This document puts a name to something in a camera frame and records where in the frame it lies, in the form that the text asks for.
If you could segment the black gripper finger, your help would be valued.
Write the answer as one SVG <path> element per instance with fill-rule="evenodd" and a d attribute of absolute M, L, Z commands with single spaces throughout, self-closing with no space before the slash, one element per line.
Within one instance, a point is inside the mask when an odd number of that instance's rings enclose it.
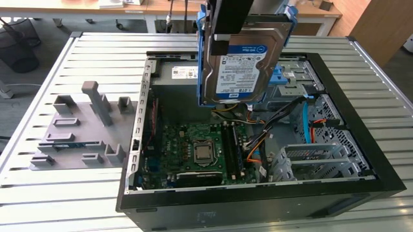
<path fill-rule="evenodd" d="M 228 51 L 228 40 L 240 32 L 248 14 L 247 0 L 208 0 L 206 21 L 207 51 L 222 56 Z"/>

